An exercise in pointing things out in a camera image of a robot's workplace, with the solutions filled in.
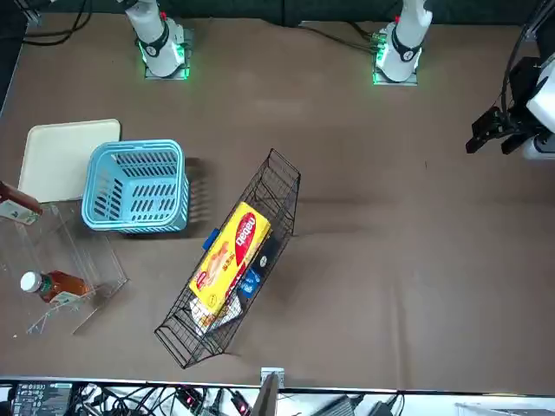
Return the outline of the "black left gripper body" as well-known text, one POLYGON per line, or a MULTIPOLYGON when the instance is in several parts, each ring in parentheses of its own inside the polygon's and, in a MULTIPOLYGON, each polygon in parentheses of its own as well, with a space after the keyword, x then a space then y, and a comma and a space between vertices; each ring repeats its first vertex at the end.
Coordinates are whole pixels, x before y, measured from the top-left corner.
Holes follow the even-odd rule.
POLYGON ((525 56, 511 69, 507 89, 510 99, 504 93, 501 98, 500 138, 512 134, 532 133, 540 128, 540 123, 526 106, 536 89, 541 70, 539 57, 525 56))

